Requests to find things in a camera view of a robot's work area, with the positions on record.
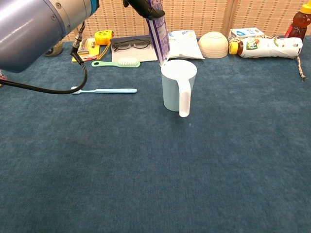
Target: eyeglasses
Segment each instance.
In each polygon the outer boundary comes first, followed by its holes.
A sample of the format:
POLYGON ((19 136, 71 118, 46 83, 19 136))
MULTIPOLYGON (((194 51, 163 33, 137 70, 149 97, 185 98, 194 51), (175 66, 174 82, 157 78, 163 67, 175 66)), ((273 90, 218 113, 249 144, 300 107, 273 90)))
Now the eyeglasses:
POLYGON ((136 49, 144 49, 148 47, 148 45, 150 45, 150 41, 135 39, 115 43, 113 47, 115 48, 114 51, 117 51, 117 50, 128 50, 132 46, 136 49))

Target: honey bottle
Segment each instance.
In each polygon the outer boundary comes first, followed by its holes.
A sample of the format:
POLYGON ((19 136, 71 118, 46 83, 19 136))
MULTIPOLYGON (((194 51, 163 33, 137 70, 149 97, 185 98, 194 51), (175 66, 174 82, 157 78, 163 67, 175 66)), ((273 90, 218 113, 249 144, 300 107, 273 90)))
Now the honey bottle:
POLYGON ((308 4, 304 4, 300 11, 296 13, 293 18, 292 24, 289 26, 285 38, 299 37, 301 40, 304 39, 307 26, 311 23, 311 0, 308 4))

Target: black cable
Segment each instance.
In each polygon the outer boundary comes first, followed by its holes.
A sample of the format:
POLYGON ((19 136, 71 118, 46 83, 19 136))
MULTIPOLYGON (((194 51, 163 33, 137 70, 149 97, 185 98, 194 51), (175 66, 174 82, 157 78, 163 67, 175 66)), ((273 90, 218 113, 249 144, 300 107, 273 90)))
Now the black cable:
POLYGON ((26 84, 22 84, 22 83, 16 83, 16 82, 12 82, 9 80, 0 80, 0 84, 3 85, 8 85, 8 86, 13 86, 13 87, 18 87, 18 88, 23 88, 23 89, 28 89, 31 91, 37 91, 37 92, 43 92, 43 93, 48 93, 48 94, 58 94, 58 95, 63 95, 63 94, 71 94, 73 92, 76 92, 80 89, 82 89, 82 87, 84 87, 84 85, 87 82, 87 69, 84 63, 80 64, 84 70, 84 80, 83 82, 75 89, 71 89, 71 90, 65 90, 65 91, 58 91, 58 90, 50 90, 50 89, 45 89, 45 88, 41 88, 41 87, 37 87, 37 86, 30 86, 30 85, 26 85, 26 84))

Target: white bowl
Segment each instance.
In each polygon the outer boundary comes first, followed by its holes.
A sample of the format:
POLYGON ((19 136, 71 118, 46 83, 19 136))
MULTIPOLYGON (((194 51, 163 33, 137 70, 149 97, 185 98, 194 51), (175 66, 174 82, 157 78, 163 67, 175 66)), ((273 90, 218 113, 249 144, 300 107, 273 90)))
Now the white bowl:
POLYGON ((198 44, 204 57, 222 58, 228 55, 228 40, 220 32, 206 33, 200 38, 198 44))

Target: woven wall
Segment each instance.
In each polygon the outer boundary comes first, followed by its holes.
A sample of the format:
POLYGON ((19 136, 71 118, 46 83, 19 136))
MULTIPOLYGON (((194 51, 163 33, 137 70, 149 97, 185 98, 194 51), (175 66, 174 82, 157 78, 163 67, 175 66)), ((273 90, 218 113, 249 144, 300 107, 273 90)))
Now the woven wall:
MULTIPOLYGON (((285 34, 293 16, 307 0, 162 0, 169 31, 195 30, 197 36, 210 31, 228 33, 230 28, 257 26, 267 35, 285 34)), ((122 0, 100 0, 100 8, 86 20, 85 37, 113 30, 115 37, 146 35, 145 19, 122 0)), ((64 38, 72 41, 74 32, 64 38)))

